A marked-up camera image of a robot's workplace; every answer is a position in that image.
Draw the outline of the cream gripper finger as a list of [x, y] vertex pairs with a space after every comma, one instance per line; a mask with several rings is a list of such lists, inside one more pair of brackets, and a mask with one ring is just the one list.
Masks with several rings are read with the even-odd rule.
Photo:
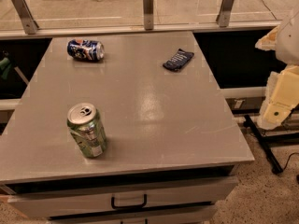
[[262, 38], [260, 38], [256, 42], [255, 48], [261, 49], [264, 51], [275, 50], [276, 43], [277, 43], [278, 28], [279, 28], [279, 26], [276, 26], [270, 32], [268, 32], [266, 35], [264, 35]]
[[271, 72], [265, 88], [257, 124], [273, 130], [299, 105], [299, 67], [287, 65], [280, 73]]

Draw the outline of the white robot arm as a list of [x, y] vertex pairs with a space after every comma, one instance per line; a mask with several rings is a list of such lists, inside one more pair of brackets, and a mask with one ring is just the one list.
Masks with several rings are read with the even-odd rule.
[[265, 88], [257, 124], [275, 129], [299, 105], [299, 9], [294, 8], [280, 25], [260, 38], [257, 49], [275, 52], [286, 64], [281, 72], [271, 72]]

